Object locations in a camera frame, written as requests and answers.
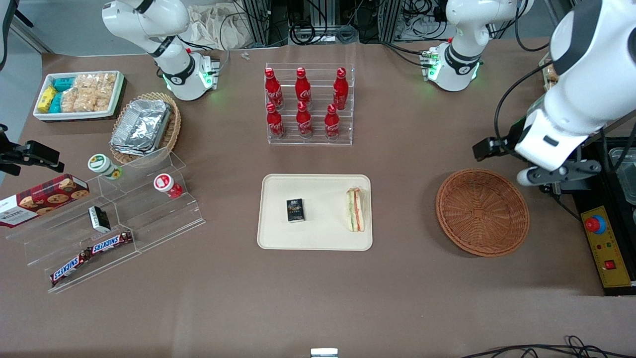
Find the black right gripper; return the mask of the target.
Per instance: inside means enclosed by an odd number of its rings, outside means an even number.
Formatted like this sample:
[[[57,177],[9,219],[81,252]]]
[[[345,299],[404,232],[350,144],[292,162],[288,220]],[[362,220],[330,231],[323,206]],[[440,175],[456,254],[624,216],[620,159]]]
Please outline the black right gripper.
[[[60,153],[38,141],[27,141],[24,145],[11,142],[0,125],[0,170],[11,176],[18,176],[22,166],[41,166],[57,173],[63,173],[65,165],[59,161]]]

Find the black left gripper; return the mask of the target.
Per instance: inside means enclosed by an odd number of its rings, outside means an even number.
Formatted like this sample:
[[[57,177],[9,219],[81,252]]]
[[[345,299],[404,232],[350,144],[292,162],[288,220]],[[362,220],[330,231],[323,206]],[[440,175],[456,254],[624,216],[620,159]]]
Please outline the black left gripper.
[[[520,140],[522,132],[523,124],[514,124],[506,136],[484,138],[484,140],[479,141],[472,147],[475,160],[481,162],[490,157],[510,155],[523,162],[527,162],[527,159],[515,151],[515,146]]]

